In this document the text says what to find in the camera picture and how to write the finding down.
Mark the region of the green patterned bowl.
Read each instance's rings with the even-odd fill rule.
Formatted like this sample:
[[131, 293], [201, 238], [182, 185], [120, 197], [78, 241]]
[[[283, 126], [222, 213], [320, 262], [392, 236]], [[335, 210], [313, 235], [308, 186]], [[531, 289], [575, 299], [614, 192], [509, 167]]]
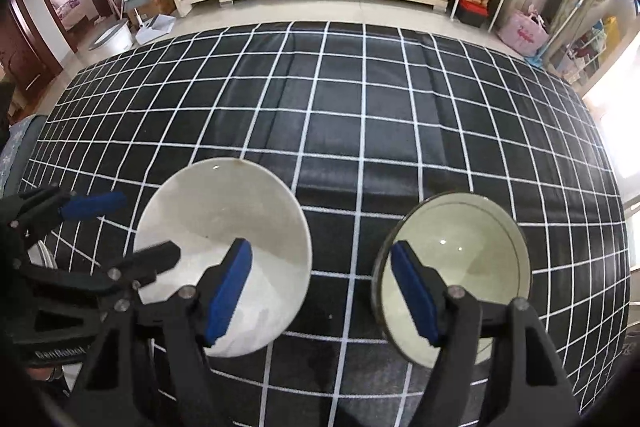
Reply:
[[385, 339], [409, 362], [430, 369], [438, 350], [419, 336], [390, 267], [390, 248], [409, 243], [422, 265], [480, 301], [506, 305], [529, 296], [532, 269], [518, 224], [496, 202], [466, 192], [430, 197], [387, 234], [374, 262], [371, 303]]

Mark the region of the white bowl floral outside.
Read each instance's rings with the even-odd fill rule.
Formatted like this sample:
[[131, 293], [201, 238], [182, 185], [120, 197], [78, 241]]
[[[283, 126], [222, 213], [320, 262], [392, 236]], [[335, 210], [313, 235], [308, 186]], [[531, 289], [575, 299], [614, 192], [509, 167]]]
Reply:
[[235, 358], [266, 347], [296, 317], [311, 277], [312, 246], [302, 207], [268, 169], [238, 158], [214, 158], [183, 168], [151, 197], [134, 247], [171, 241], [181, 258], [140, 291], [160, 303], [205, 270], [219, 265], [235, 239], [252, 247], [253, 261], [228, 331], [206, 355]]

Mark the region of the grey sofa cover embroidered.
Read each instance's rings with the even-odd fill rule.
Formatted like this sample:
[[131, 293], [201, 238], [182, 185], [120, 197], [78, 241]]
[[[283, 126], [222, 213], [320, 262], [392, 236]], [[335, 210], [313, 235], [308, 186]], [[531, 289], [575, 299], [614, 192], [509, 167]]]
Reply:
[[1, 150], [1, 197], [17, 193], [46, 120], [46, 115], [36, 114], [9, 127], [9, 140]]

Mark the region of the dark brown wooden door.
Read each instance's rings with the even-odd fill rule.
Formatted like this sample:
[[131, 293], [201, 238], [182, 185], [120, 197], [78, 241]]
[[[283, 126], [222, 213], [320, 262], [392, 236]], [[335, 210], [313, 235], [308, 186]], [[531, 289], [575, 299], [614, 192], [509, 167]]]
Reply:
[[1, 5], [1, 66], [26, 105], [35, 108], [62, 66], [32, 20], [24, 0]]

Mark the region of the white mop bucket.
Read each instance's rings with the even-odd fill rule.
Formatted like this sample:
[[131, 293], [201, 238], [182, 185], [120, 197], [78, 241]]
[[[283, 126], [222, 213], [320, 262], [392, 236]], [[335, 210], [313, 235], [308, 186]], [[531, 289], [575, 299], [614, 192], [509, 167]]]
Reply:
[[89, 51], [98, 51], [112, 56], [130, 50], [134, 46], [134, 35], [129, 28], [128, 20], [118, 20], [101, 35], [98, 35], [89, 46]]

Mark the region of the black white grid tablecloth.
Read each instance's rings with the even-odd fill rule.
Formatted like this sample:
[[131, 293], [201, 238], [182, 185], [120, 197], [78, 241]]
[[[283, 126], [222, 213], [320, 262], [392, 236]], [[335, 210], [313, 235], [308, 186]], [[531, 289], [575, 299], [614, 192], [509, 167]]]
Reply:
[[396, 222], [454, 190], [490, 198], [523, 230], [530, 299], [579, 406], [612, 383], [628, 317], [623, 204], [588, 109], [564, 81], [408, 29], [209, 29], [83, 69], [21, 184], [126, 194], [123, 210], [46, 240], [60, 267], [91, 271], [130, 253], [160, 184], [213, 157], [254, 161], [291, 187], [314, 250], [291, 328], [213, 365], [236, 425], [408, 424], [427, 371], [376, 327], [371, 274]]

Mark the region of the white dustpan with broom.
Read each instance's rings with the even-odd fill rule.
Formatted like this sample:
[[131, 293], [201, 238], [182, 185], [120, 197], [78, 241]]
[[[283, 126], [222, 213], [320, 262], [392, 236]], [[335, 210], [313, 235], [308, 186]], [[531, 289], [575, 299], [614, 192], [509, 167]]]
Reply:
[[134, 12], [134, 19], [138, 24], [138, 30], [134, 38], [136, 39], [136, 43], [140, 44], [140, 46], [169, 34], [176, 21], [175, 17], [163, 14], [156, 14], [153, 17], [148, 17], [144, 20], [140, 13], [140, 9], [150, 1], [151, 0], [122, 0], [120, 2], [122, 15]]

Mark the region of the pink tote bag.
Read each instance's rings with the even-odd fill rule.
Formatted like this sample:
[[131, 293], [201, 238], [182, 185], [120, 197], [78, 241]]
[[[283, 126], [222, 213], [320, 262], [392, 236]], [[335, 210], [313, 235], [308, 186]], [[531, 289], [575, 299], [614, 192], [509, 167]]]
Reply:
[[529, 5], [525, 12], [514, 11], [498, 29], [498, 38], [521, 56], [534, 56], [547, 43], [549, 34], [544, 19]]

